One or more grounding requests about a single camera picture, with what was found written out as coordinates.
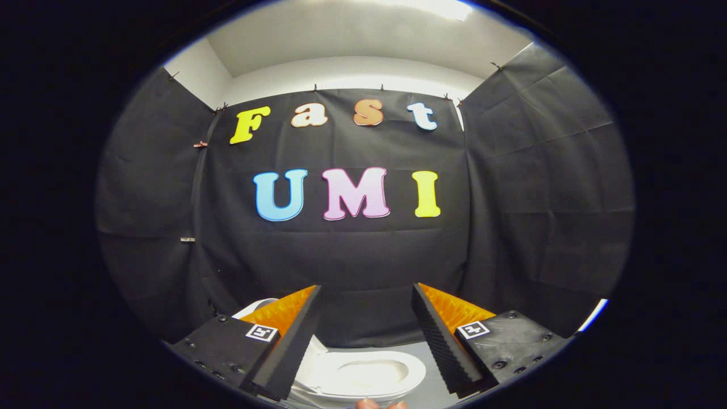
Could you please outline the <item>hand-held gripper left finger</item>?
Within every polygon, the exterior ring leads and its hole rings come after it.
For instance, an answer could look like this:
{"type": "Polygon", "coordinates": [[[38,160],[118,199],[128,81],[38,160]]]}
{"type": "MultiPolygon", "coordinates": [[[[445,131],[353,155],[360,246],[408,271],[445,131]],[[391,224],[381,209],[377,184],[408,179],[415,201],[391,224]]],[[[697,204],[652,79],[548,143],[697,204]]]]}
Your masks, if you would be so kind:
{"type": "Polygon", "coordinates": [[[168,348],[213,379],[256,398],[288,398],[319,326],[324,289],[312,285],[239,318],[219,315],[168,348]]]}

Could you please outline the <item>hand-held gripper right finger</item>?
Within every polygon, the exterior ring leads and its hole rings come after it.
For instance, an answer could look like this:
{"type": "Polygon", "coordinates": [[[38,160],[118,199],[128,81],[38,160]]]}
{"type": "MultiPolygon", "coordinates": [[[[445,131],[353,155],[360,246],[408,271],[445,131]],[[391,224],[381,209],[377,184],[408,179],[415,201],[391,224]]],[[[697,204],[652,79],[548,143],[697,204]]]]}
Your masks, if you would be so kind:
{"type": "Polygon", "coordinates": [[[411,308],[450,393],[485,393],[565,349],[569,340],[525,314],[501,314],[423,283],[413,283],[411,308]]]}

